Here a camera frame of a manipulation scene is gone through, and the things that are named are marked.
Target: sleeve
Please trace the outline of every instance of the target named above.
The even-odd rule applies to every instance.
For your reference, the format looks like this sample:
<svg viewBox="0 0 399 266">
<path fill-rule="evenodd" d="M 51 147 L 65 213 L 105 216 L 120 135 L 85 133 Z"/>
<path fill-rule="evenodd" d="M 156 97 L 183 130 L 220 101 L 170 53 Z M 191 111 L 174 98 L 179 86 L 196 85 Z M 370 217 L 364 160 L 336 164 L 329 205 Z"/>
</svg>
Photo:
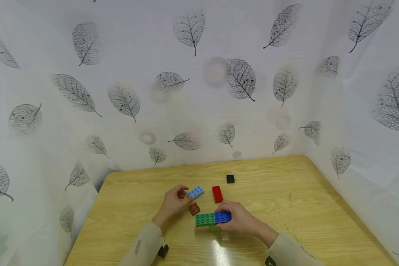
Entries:
<svg viewBox="0 0 399 266">
<path fill-rule="evenodd" d="M 309 254 L 289 236 L 280 233 L 267 251 L 277 266 L 323 266 L 324 264 Z"/>
<path fill-rule="evenodd" d="M 163 243 L 161 229 L 153 222 L 147 223 L 119 266 L 150 266 Z"/>
</svg>

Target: white backdrop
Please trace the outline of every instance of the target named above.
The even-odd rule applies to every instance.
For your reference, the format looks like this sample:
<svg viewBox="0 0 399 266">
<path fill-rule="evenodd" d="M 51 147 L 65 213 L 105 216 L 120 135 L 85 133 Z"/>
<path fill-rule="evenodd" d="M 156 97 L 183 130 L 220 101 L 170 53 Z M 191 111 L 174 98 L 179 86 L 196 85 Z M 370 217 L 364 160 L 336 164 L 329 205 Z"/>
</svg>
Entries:
<svg viewBox="0 0 399 266">
<path fill-rule="evenodd" d="M 399 0 L 0 0 L 0 265 L 63 265 L 111 171 L 292 154 L 399 263 L 394 98 Z"/>
</svg>

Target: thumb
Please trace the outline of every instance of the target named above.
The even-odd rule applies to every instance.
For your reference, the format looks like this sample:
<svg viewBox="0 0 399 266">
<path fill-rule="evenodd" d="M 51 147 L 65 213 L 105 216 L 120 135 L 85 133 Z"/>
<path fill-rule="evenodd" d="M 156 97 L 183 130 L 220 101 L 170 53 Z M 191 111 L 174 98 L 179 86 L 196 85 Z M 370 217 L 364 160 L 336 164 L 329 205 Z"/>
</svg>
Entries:
<svg viewBox="0 0 399 266">
<path fill-rule="evenodd" d="M 183 202 L 183 205 L 186 205 L 186 204 L 190 204 L 193 200 L 194 200 L 194 198 L 192 198 L 192 197 L 186 197 L 186 198 L 182 199 L 182 202 Z"/>
<path fill-rule="evenodd" d="M 230 229 L 230 222 L 224 222 L 222 224 L 216 224 L 216 227 L 219 228 L 222 231 L 228 231 Z"/>
</svg>

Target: red lego brick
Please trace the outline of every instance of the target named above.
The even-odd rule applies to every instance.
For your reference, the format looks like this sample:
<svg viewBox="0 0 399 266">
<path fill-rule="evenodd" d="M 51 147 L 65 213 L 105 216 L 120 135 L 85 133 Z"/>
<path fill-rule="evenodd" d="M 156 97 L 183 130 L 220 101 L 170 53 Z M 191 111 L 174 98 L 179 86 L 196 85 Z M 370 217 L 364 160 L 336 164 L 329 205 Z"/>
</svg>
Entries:
<svg viewBox="0 0 399 266">
<path fill-rule="evenodd" d="M 196 202 L 194 202 L 194 204 L 189 206 L 189 212 L 191 212 L 192 216 L 200 212 L 200 208 Z"/>
<path fill-rule="evenodd" d="M 213 191 L 214 203 L 220 203 L 224 200 L 220 186 L 212 187 L 211 190 Z"/>
</svg>

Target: lego brick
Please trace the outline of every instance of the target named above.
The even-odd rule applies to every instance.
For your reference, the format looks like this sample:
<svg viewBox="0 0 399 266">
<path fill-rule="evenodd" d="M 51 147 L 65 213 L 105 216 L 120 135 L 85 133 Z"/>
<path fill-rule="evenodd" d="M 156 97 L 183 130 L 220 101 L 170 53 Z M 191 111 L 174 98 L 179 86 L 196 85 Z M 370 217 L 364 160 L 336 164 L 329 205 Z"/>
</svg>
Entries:
<svg viewBox="0 0 399 266">
<path fill-rule="evenodd" d="M 229 222 L 232 219 L 232 214 L 230 212 L 215 212 L 214 218 L 216 219 L 216 224 L 222 224 L 223 222 Z"/>
<path fill-rule="evenodd" d="M 228 184 L 233 184 L 235 183 L 235 177 L 233 176 L 233 174 L 227 174 L 226 175 L 226 182 Z"/>
<path fill-rule="evenodd" d="M 212 187 L 211 190 L 213 191 L 214 203 L 220 203 L 224 200 L 220 186 Z"/>
<path fill-rule="evenodd" d="M 217 228 L 215 225 L 210 225 L 210 230 L 212 233 L 220 232 L 220 229 Z"/>
<path fill-rule="evenodd" d="M 166 243 L 163 244 L 162 247 L 160 247 L 160 250 L 158 250 L 158 256 L 165 258 L 168 252 L 168 245 Z"/>
<path fill-rule="evenodd" d="M 214 218 L 214 213 L 204 213 L 195 215 L 195 226 L 210 226 L 215 225 L 216 219 Z"/>
<path fill-rule="evenodd" d="M 189 212 L 191 212 L 192 216 L 200 212 L 200 208 L 196 202 L 194 202 L 194 204 L 189 206 Z"/>
<path fill-rule="evenodd" d="M 192 198 L 194 198 L 193 200 L 196 200 L 202 194 L 204 194 L 203 188 L 200 186 L 197 186 L 196 188 L 194 188 L 193 190 L 188 192 L 188 197 L 192 197 Z"/>
</svg>

